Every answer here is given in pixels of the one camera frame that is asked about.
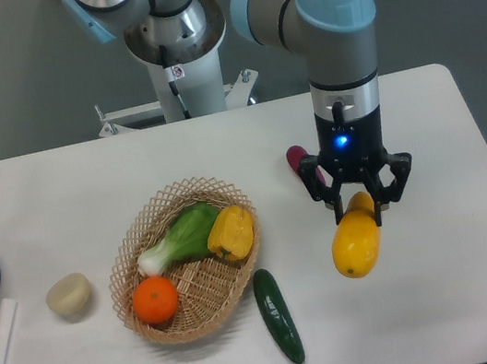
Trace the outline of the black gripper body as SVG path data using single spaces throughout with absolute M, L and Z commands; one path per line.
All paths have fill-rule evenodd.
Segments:
M 393 158 L 383 145 L 381 106 L 361 118 L 338 122 L 314 115 L 319 154 L 317 162 L 332 179 L 331 187 L 361 183 L 375 176 Z

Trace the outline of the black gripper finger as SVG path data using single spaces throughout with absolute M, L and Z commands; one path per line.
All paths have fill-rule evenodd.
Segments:
M 383 225 L 382 211 L 391 203 L 399 202 L 405 190 L 407 180 L 411 172 L 411 154 L 381 153 L 371 155 L 362 167 L 363 185 L 372 196 L 374 202 L 374 220 L 378 227 Z M 393 181 L 384 186 L 380 179 L 380 171 L 388 167 L 393 176 Z
M 314 201 L 321 201 L 334 211 L 335 222 L 338 225 L 344 215 L 340 189 L 321 181 L 317 173 L 318 162 L 317 156 L 303 155 L 298 163 L 297 175 Z

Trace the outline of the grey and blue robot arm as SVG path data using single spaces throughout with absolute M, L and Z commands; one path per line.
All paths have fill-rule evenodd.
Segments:
M 316 201 L 341 217 L 340 189 L 359 183 L 380 215 L 399 201 L 411 156 L 383 145 L 374 0 L 63 0 L 99 41 L 124 40 L 148 69 L 168 122 L 225 111 L 219 46 L 227 27 L 298 54 L 307 74 L 318 153 L 293 160 Z

